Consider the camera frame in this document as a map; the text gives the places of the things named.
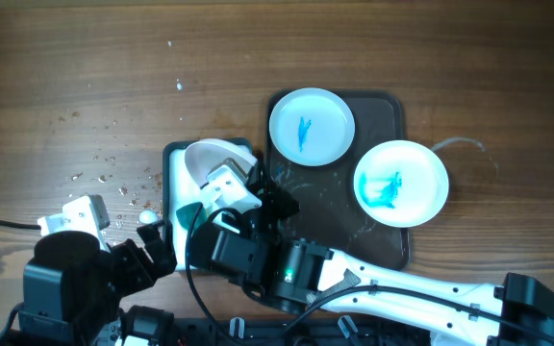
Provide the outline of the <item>green yellow sponge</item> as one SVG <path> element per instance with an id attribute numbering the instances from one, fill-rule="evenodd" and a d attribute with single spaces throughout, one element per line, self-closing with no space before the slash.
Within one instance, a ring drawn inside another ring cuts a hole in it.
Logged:
<path id="1" fill-rule="evenodd" d="M 206 209 L 201 202 L 195 202 L 176 210 L 177 221 L 183 230 L 195 229 L 207 220 Z"/>

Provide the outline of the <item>white plate blue smear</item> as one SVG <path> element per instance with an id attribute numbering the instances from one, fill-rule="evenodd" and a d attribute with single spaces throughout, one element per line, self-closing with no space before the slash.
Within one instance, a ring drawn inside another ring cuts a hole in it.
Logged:
<path id="1" fill-rule="evenodd" d="M 447 170 L 429 148 L 392 140 L 368 150 L 353 175 L 362 210 L 394 228 L 422 225 L 437 216 L 449 192 Z"/>

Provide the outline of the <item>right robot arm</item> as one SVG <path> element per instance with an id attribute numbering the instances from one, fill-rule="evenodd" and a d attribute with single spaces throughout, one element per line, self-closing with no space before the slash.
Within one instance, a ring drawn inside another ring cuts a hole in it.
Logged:
<path id="1" fill-rule="evenodd" d="M 376 316 L 452 345 L 554 345 L 554 292 L 509 273 L 503 284 L 442 282 L 372 265 L 304 239 L 282 239 L 265 215 L 221 208 L 201 226 L 208 268 L 258 303 L 303 319 L 319 309 Z"/>

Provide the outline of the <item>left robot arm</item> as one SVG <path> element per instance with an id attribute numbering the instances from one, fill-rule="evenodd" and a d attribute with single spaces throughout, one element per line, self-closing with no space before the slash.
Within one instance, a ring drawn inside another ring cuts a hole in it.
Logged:
<path id="1" fill-rule="evenodd" d="M 120 324 L 124 345 L 179 344 L 171 313 L 120 306 L 177 265 L 169 221 L 137 232 L 142 247 L 127 239 L 102 250 L 94 235 L 81 231 L 41 239 L 24 269 L 23 300 L 0 332 L 0 345 L 92 345 L 113 322 Z"/>

